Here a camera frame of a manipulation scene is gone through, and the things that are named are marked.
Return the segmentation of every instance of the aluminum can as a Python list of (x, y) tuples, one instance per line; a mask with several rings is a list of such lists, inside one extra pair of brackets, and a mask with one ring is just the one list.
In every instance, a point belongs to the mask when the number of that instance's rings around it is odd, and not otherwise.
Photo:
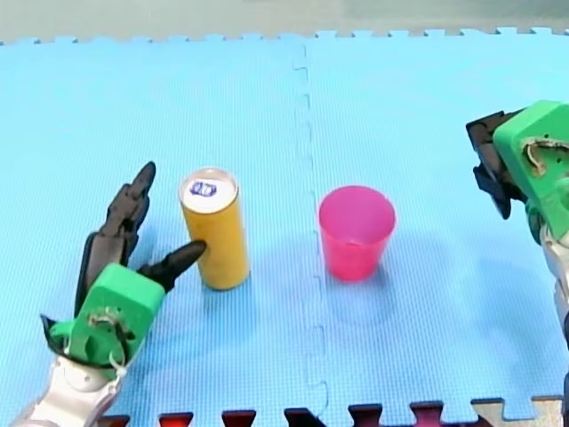
[(236, 180), (215, 167), (195, 171), (180, 186), (180, 203), (190, 238), (207, 244), (197, 262), (204, 283), (216, 290), (239, 286), (250, 267)]

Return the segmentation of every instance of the pink plastic cup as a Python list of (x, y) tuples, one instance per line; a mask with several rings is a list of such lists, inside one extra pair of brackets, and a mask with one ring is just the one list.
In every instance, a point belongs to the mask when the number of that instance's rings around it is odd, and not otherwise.
[(352, 185), (324, 198), (318, 220), (327, 269), (340, 280), (360, 281), (377, 269), (396, 215), (380, 192)]

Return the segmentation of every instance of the can lid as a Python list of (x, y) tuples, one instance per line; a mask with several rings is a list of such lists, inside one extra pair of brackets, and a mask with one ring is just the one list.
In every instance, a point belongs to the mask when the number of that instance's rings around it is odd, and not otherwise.
[(233, 203), (237, 184), (221, 169), (207, 167), (192, 173), (180, 187), (180, 201), (198, 214), (214, 214)]

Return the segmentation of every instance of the blue foam mat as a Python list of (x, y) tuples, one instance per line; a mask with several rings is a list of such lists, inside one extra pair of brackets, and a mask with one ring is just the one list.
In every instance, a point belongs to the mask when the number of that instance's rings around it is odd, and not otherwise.
[[(569, 38), (502, 32), (2, 46), (2, 320), (17, 334), (0, 355), (0, 423), (44, 387), (38, 314), (71, 315), (84, 238), (149, 159), (133, 264), (187, 240), (178, 185), (215, 164), (242, 184), (252, 277), (219, 294), (184, 275), (111, 410), (130, 425), (192, 412), (209, 427), (252, 409), (273, 426), (308, 407), (345, 426), (365, 403), (397, 425), (424, 401), (467, 422), (472, 399), (502, 398), (521, 418), (531, 398), (560, 395), (552, 278), (521, 206), (503, 222), (477, 190), (464, 125), (569, 100)], [(378, 275), (345, 287), (322, 268), (315, 211), (352, 182), (385, 191), (398, 226)]]

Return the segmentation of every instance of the gray floor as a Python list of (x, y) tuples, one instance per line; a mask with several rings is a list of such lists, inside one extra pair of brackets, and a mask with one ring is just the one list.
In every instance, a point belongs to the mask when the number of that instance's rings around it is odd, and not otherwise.
[[(496, 27), (569, 28), (566, 0), (0, 0), (0, 41), (23, 37), (44, 42), (56, 36), (88, 40), (111, 36), (125, 40), (149, 36), (199, 39), (207, 34), (237, 38), (259, 32), (275, 36), (294, 32), (309, 36), (319, 29), (348, 35), (353, 29), (409, 29), (420, 34), (428, 28)], [(540, 403), (539, 421), (504, 423), (501, 406), (478, 407), (494, 427), (556, 427), (561, 425), (558, 402)]]

